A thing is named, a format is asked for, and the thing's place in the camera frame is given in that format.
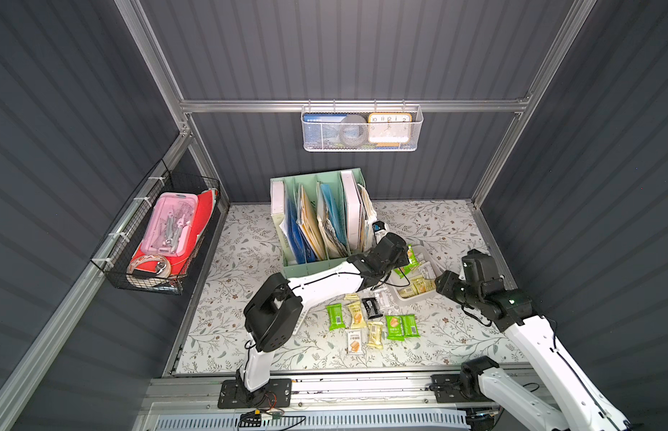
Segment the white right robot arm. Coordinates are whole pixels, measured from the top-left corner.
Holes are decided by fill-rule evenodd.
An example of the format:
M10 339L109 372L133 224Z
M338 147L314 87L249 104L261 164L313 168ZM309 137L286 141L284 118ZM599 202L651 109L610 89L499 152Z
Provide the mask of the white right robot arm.
M487 398L529 430L630 430L631 421L594 385L558 339L557 326L520 288L508 289L493 257L471 250L463 273L445 271L436 291L480 323L494 326L524 354L555 407L515 382L489 357L461 366L458 390L468 400Z

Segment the mint green file organizer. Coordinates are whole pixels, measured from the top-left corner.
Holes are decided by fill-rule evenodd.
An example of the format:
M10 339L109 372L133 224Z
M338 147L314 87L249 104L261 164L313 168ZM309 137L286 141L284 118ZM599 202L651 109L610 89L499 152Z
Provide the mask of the mint green file organizer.
M378 220L359 168L345 169L354 173L363 204L361 251L367 252L377 244L373 223ZM282 272L287 278L300 278L332 268L351 253L346 235L346 207L341 172L317 172L270 180L272 220L282 247ZM292 199L301 232L314 250L316 262L297 264L289 244L286 212L287 199Z

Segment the clear cookie packet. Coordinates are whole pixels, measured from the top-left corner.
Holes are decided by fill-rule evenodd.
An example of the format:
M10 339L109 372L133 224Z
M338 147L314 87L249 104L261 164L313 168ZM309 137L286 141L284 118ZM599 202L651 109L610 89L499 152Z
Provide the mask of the clear cookie packet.
M399 309L387 288L379 288L374 291L374 296L380 305L381 311L386 315L397 315Z

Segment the green cookie packet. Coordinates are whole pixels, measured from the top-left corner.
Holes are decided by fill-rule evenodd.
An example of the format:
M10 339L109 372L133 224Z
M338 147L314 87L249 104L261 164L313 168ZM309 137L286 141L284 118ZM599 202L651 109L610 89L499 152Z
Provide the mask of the green cookie packet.
M346 328L346 323L343 317L343 307L341 303L333 303L326 307L328 317L330 318L329 330L339 330Z
M400 277L406 277L411 271L419 266L418 258L412 245L407 246L405 257L400 264L394 269L394 272Z
M401 317L398 315L387 315L385 320L387 325L387 338L394 341L404 341L405 332Z
M418 323L416 322L416 316L414 316L414 314L405 314L400 316L400 318L403 326L404 337L406 339L417 338L420 336Z

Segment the white plastic storage box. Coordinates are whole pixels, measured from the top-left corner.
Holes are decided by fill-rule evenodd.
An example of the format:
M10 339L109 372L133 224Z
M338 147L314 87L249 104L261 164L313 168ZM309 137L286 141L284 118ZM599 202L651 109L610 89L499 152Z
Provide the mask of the white plastic storage box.
M432 298L436 293L436 279L443 272L425 247L412 246L419 266L404 278L400 278L393 269L386 284L393 299L399 305L411 305Z

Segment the white cookie packet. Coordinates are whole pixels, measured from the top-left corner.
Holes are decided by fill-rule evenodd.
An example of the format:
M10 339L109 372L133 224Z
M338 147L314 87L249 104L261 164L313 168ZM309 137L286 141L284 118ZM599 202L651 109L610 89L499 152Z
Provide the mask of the white cookie packet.
M348 330L346 332L346 339L346 353L348 353L348 355L364 354L364 343L361 330Z

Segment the pale yellow cookie packet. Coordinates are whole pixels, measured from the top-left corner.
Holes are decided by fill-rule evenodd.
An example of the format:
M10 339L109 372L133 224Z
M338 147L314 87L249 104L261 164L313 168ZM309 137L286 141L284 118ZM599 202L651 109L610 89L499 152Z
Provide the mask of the pale yellow cookie packet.
M383 324L379 321L369 321L369 323L367 323L367 328L367 346L369 348L383 349Z

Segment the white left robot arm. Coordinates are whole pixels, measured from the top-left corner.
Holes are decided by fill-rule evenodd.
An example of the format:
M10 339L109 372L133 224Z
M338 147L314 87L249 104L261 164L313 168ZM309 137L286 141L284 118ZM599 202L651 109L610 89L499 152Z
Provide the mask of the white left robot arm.
M278 272L267 278L243 310L249 334L246 360L237 372L248 393L264 388L276 350L303 324L308 310L334 297L374 287L391 271L409 264L406 241L387 233L371 251L349 256L313 275L286 278Z

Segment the black cookie packet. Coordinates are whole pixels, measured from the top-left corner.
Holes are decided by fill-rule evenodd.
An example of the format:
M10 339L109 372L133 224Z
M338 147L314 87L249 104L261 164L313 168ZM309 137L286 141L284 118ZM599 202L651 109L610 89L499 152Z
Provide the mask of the black cookie packet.
M382 318L382 309L374 297L363 298L362 304L369 320Z

